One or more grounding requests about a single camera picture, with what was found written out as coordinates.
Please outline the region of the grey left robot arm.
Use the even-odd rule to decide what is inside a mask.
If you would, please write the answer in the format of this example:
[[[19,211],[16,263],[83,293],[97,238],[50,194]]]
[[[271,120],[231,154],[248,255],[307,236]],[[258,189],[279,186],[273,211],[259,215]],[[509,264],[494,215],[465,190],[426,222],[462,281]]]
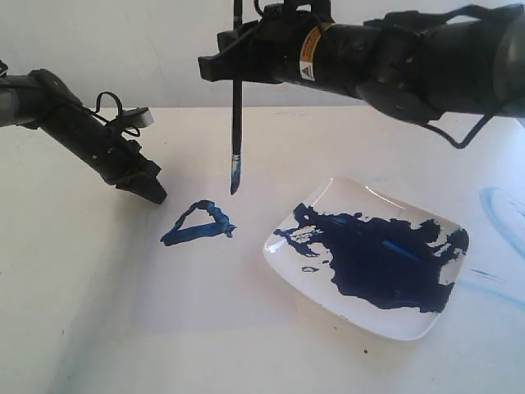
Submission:
[[[98,94],[87,108],[51,71],[25,76],[1,64],[1,126],[41,129],[91,167],[110,186],[154,204],[167,193],[157,179],[161,168],[140,152],[140,130],[153,124],[147,107],[125,109],[113,92]]]

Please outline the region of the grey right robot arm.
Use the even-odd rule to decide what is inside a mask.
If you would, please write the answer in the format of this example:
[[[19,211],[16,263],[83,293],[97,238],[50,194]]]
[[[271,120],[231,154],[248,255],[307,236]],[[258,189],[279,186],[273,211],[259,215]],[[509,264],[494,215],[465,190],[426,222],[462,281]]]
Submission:
[[[447,112],[522,117],[524,7],[467,5],[336,23],[328,1],[285,1],[218,34],[208,81],[289,83],[363,101],[424,125]]]

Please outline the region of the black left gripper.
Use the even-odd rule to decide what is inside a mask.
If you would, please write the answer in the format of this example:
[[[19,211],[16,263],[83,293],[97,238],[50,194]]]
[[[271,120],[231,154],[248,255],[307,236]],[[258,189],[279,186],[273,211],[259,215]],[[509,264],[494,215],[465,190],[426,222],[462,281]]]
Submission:
[[[167,193],[157,180],[160,167],[146,159],[136,140],[137,128],[126,129],[121,100],[104,91],[89,110],[51,71],[39,70],[39,83],[52,99],[52,109],[39,127],[93,168],[109,185],[154,204]]]

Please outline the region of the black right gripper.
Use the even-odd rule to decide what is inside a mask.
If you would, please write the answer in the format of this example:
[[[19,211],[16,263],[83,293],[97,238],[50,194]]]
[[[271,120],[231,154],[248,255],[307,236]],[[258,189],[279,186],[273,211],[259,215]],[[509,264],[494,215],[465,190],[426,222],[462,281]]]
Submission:
[[[286,82],[311,89],[353,89],[363,79],[369,28],[337,24],[329,1],[284,1],[258,9],[260,21],[217,34],[219,53],[198,57],[210,82]],[[255,30],[253,48],[225,51]]]

